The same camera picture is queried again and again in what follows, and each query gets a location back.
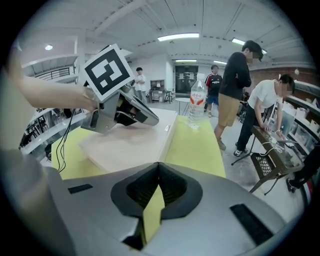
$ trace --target ceiling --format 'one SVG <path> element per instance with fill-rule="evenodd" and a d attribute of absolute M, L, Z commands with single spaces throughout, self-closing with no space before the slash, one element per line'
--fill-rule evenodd
<path fill-rule="evenodd" d="M 182 33 L 200 37 L 157 39 Z M 167 53 L 205 65 L 240 51 L 233 38 L 254 40 L 267 54 L 252 68 L 314 67 L 287 16 L 268 0 L 52 0 L 29 22 L 21 47 L 37 51 L 30 49 L 37 42 L 55 48 L 53 42 L 63 37 L 74 38 L 77 54 L 86 59 L 117 43 L 132 52 L 128 61 Z"/>

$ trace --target stool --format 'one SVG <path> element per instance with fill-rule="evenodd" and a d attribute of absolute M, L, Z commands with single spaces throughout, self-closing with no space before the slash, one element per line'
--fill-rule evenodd
<path fill-rule="evenodd" d="M 172 102 L 172 92 L 171 91 L 166 92 L 164 102 L 167 102 L 167 101 L 169 101 L 169 104 L 171 104 L 171 102 Z"/>

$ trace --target black mesh tray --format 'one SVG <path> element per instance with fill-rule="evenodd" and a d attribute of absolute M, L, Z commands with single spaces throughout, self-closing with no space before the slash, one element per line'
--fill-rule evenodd
<path fill-rule="evenodd" d="M 250 157 L 260 179 L 268 175 L 275 168 L 274 163 L 268 155 L 261 156 L 259 153 L 253 153 Z"/>

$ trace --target khaki shorts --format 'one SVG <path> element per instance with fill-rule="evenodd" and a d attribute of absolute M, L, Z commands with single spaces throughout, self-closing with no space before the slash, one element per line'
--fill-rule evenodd
<path fill-rule="evenodd" d="M 237 117 L 240 100 L 219 93 L 219 126 L 232 126 Z"/>

